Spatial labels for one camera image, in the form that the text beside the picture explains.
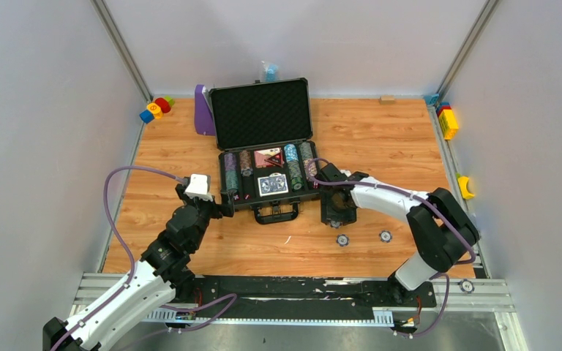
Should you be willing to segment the teal poker chip stack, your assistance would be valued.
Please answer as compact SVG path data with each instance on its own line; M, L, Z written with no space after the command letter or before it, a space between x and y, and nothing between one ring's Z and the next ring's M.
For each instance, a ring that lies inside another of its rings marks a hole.
M228 192L236 193L239 191L239 178L240 176L237 170L225 171L225 185Z

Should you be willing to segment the blue playing card deck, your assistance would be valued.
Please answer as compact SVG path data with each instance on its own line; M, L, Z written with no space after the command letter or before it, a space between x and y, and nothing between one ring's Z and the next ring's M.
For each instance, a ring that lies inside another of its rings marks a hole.
M258 193L261 197L281 195L289 192L286 175L280 177L259 177L257 179Z

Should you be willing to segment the red playing card deck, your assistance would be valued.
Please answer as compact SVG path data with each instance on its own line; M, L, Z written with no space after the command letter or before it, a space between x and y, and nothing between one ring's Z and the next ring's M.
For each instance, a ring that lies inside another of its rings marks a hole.
M272 154L275 154L277 152L282 152L281 148L268 148L268 149L262 149L262 150L256 150L254 151L254 157L255 157L255 166L257 168L266 168L266 164L264 162L264 159L267 156L270 156Z

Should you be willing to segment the red triangular card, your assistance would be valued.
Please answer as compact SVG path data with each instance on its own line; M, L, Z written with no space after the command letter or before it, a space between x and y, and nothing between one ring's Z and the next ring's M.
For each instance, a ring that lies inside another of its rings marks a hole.
M284 165L282 152L280 151L270 156L267 156L264 159L264 162L267 167L282 167Z

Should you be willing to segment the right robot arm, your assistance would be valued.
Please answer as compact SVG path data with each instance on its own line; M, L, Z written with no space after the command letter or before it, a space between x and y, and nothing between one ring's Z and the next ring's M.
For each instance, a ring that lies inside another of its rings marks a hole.
M357 211L366 209L405 222L411 231L416 252L389 278L389 297L407 305L418 295L418 287L439 273L476 259L473 246L480 235L454 195L438 187L417 192L378 181L366 173L344 173L332 163L325 165L315 181L322 191L321 221L339 228L357 220Z

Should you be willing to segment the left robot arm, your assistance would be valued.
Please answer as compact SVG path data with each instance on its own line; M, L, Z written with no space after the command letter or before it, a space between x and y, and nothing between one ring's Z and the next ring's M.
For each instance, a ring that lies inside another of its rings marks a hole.
M190 177L178 184L182 200L165 229L142 253L134 267L83 311L49 320L42 329L43 350L110 350L155 309L185 302L195 292L195 275L187 267L201 246L210 221L234 215L235 194L223 192L220 203Z

